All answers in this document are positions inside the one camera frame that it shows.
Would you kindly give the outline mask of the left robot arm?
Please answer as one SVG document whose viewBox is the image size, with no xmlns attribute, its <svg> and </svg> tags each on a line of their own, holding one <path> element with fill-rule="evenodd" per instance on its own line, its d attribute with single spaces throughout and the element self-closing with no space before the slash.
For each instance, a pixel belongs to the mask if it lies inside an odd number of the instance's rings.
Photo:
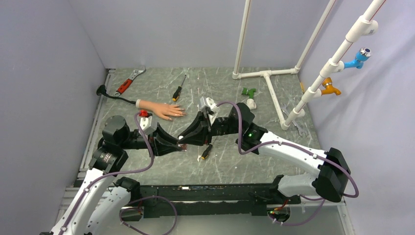
<svg viewBox="0 0 415 235">
<path fill-rule="evenodd" d="M 138 128 L 132 131 L 122 116 L 107 119 L 83 183 L 49 235 L 99 235 L 122 207 L 140 201 L 140 183 L 125 177 L 121 170 L 128 159 L 127 150 L 148 150 L 150 164 L 137 170 L 141 173 L 153 165 L 156 156 L 186 149 L 151 116 L 135 122 Z"/>
</svg>

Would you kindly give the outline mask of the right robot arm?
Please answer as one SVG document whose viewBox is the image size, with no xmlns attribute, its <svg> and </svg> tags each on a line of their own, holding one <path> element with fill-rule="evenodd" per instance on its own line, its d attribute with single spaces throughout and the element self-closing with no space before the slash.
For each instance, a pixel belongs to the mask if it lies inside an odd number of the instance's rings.
<svg viewBox="0 0 415 235">
<path fill-rule="evenodd" d="M 244 103 L 232 103 L 227 117 L 216 117 L 219 105 L 213 103 L 200 108 L 194 121 L 179 134 L 179 144 L 208 145 L 215 136 L 237 134 L 240 155 L 254 153 L 279 157 L 305 171 L 303 175 L 276 177 L 270 189 L 275 203 L 295 195 L 317 195 L 330 202 L 340 202 L 348 183 L 356 183 L 342 155 L 336 148 L 318 150 L 288 141 L 254 123 L 255 115 Z"/>
</svg>

